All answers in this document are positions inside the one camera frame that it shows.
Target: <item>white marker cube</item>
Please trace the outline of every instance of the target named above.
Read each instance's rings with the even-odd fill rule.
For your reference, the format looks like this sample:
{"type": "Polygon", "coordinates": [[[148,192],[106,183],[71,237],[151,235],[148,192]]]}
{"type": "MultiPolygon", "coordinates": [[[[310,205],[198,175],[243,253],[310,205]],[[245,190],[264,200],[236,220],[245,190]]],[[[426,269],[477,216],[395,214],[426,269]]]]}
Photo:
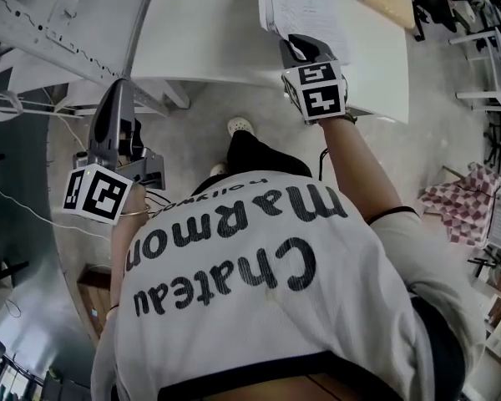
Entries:
{"type": "Polygon", "coordinates": [[[62,211],[115,225],[133,183],[96,164],[71,170],[62,211]]]}
{"type": "Polygon", "coordinates": [[[345,114],[342,66],[338,61],[287,69],[282,73],[282,81],[304,120],[345,114]]]}

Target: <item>white cable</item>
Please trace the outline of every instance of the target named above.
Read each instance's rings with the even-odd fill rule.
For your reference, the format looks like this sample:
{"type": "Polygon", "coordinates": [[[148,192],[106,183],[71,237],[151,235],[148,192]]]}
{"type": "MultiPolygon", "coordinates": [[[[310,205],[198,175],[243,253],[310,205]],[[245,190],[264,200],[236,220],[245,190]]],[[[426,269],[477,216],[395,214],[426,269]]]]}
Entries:
{"type": "Polygon", "coordinates": [[[18,200],[16,200],[14,197],[11,197],[11,196],[6,195],[5,193],[2,193],[1,190],[0,190],[0,195],[3,196],[3,197],[5,197],[6,199],[9,199],[9,200],[15,202],[18,206],[21,206],[22,208],[30,211],[39,220],[46,221],[48,224],[51,224],[52,226],[61,227],[62,229],[74,229],[76,231],[81,231],[82,233],[85,233],[86,235],[95,236],[95,237],[101,237],[102,239],[105,239],[106,241],[111,242],[111,240],[109,238],[107,238],[106,236],[97,235],[96,233],[91,233],[90,231],[85,231],[84,229],[80,229],[79,227],[76,227],[76,226],[62,226],[60,224],[54,223],[53,221],[47,220],[46,218],[41,217],[37,212],[35,212],[29,206],[23,205],[18,200]]]}
{"type": "Polygon", "coordinates": [[[80,145],[82,146],[83,151],[87,151],[87,150],[85,149],[85,145],[84,145],[84,143],[83,143],[83,142],[82,142],[82,140],[81,140],[80,138],[78,138],[78,136],[74,133],[73,129],[70,127],[70,124],[68,124],[68,121],[67,121],[67,120],[65,120],[65,119],[63,118],[63,116],[60,116],[60,115],[58,115],[58,114],[56,114],[56,115],[59,117],[59,119],[60,119],[62,122],[64,122],[64,123],[67,125],[68,130],[69,130],[69,131],[70,131],[70,133],[73,135],[73,137],[74,137],[74,138],[75,138],[75,139],[76,139],[76,140],[80,143],[80,145]]]}

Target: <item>paper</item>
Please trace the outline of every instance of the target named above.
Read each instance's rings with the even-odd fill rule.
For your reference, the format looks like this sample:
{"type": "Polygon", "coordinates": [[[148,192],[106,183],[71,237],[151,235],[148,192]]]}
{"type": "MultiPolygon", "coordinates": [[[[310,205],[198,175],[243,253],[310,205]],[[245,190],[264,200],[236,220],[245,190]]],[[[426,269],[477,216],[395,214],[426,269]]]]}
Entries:
{"type": "Polygon", "coordinates": [[[350,63],[347,39],[332,0],[259,0],[261,26],[287,39],[305,34],[328,44],[342,65],[350,63]]]}

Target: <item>white chair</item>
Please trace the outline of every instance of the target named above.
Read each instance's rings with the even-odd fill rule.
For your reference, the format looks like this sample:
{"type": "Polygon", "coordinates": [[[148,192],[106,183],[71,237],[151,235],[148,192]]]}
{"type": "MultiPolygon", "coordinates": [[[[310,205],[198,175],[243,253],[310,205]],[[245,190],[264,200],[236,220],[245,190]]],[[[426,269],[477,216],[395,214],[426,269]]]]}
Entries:
{"type": "Polygon", "coordinates": [[[489,60],[492,68],[493,90],[475,91],[475,92],[458,92],[458,99],[496,99],[500,106],[477,106],[473,110],[480,111],[501,111],[501,33],[497,28],[494,31],[485,33],[471,34],[462,38],[453,38],[449,40],[450,44],[466,43],[477,40],[484,40],[488,48],[488,56],[468,57],[468,61],[485,61],[489,60]],[[495,38],[498,48],[495,48],[490,38],[495,38]]]}

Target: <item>black pants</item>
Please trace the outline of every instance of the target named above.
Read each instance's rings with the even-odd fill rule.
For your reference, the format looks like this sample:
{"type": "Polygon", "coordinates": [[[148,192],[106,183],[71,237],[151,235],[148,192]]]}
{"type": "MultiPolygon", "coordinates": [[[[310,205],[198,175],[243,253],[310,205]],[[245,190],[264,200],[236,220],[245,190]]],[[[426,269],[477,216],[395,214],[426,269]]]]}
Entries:
{"type": "Polygon", "coordinates": [[[274,170],[292,175],[311,177],[310,168],[304,162],[261,143],[253,134],[238,130],[232,137],[226,155],[229,174],[214,175],[199,185],[193,195],[202,193],[215,183],[243,172],[253,170],[274,170]]]}

